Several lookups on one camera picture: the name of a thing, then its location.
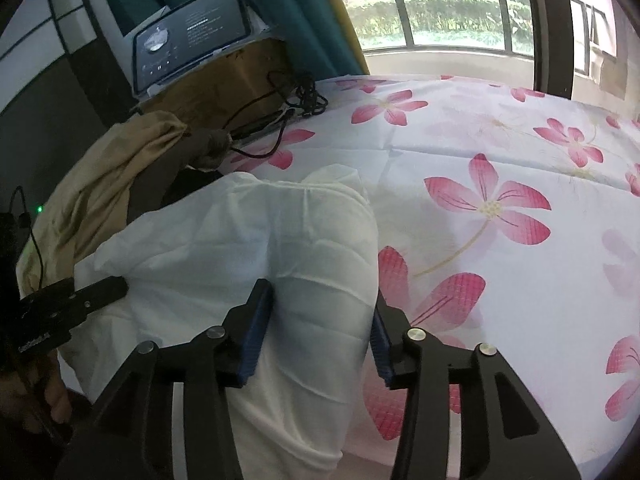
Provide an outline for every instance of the bed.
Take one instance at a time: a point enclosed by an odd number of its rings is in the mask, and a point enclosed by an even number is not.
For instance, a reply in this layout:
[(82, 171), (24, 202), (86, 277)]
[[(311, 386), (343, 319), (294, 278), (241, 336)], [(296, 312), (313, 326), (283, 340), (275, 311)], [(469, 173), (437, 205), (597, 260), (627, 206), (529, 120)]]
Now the bed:
[[(640, 123), (457, 76), (318, 89), (327, 111), (289, 125), (273, 156), (229, 155), (225, 178), (76, 265), (76, 286), (108, 274), (130, 285), (63, 348), (82, 389), (95, 400), (137, 343), (190, 340), (268, 277), (280, 307), (267, 357), (228, 394), (246, 478), (325, 479), (343, 451), (332, 479), (386, 480), (405, 397), (365, 356), (377, 284), (446, 344), (497, 346), (596, 478), (640, 415)], [(455, 386), (449, 409), (456, 478)]]
[[(458, 76), (345, 77), (319, 91), (329, 109), (290, 126), (270, 159), (233, 155), (221, 172), (297, 182), (355, 168), (388, 303), (447, 344), (496, 345), (595, 478), (640, 414), (640, 123)], [(345, 452), (391, 465), (403, 403), (367, 355)], [(452, 478), (459, 412), (452, 386)]]

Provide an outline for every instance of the human hand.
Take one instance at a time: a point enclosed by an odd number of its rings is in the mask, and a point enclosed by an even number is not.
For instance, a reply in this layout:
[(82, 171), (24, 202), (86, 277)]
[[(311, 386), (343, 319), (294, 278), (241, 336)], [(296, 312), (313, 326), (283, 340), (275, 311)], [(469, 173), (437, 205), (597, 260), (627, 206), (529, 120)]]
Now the human hand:
[[(26, 367), (31, 387), (44, 382), (44, 399), (50, 408), (53, 421), (63, 424), (71, 418), (71, 403), (65, 383), (60, 376), (58, 352), (34, 359)], [(0, 415), (20, 424), (30, 433), (41, 433), (43, 428), (31, 410), (27, 389), (17, 372), (0, 376)]]

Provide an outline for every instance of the electronic device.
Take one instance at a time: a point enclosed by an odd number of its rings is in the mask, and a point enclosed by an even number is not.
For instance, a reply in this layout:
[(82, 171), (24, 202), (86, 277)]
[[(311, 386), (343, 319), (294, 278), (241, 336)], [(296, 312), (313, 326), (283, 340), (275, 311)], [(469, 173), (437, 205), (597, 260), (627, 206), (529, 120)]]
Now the electronic device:
[(134, 37), (134, 93), (186, 72), (250, 34), (242, 0), (191, 0), (171, 10)]

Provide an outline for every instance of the blue gripper pad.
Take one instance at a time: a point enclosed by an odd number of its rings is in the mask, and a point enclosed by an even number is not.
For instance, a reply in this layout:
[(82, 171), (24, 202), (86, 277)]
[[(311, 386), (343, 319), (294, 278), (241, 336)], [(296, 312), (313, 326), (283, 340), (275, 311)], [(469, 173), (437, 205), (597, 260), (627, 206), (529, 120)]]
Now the blue gripper pad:
[[(247, 302), (230, 310), (223, 323), (226, 328), (231, 317), (235, 318), (234, 324), (242, 327), (242, 334), (238, 334), (238, 331), (233, 328), (229, 329), (230, 335), (240, 346), (240, 362), (236, 377), (241, 386), (244, 386), (249, 377), (255, 373), (260, 349), (273, 310), (273, 302), (274, 293), (271, 283), (264, 279), (257, 280)], [(238, 315), (234, 316), (233, 311), (236, 311)]]
[(389, 337), (382, 323), (382, 318), (380, 317), (380, 311), (377, 307), (373, 311), (373, 322), (371, 323), (369, 343), (371, 344), (371, 352), (373, 353), (373, 359), (376, 362), (378, 375), (384, 379), (385, 385), (388, 388), (391, 386), (391, 381), (394, 376), (390, 356), (391, 342), (389, 341)]

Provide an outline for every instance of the glass window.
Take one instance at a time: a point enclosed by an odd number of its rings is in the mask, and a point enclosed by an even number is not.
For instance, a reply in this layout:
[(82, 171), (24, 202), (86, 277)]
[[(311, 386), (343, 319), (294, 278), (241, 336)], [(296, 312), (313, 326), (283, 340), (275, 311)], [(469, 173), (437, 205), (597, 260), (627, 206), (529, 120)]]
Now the glass window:
[(504, 49), (498, 0), (404, 0), (416, 45)]
[(533, 56), (533, 21), (529, 0), (507, 0), (511, 43), (518, 54)]
[(363, 50), (406, 46), (395, 0), (343, 0)]
[(593, 43), (597, 44), (603, 52), (615, 56), (615, 35), (605, 13), (594, 9), (593, 17)]
[(586, 73), (584, 41), (584, 4), (571, 0), (571, 14), (574, 20), (574, 68)]

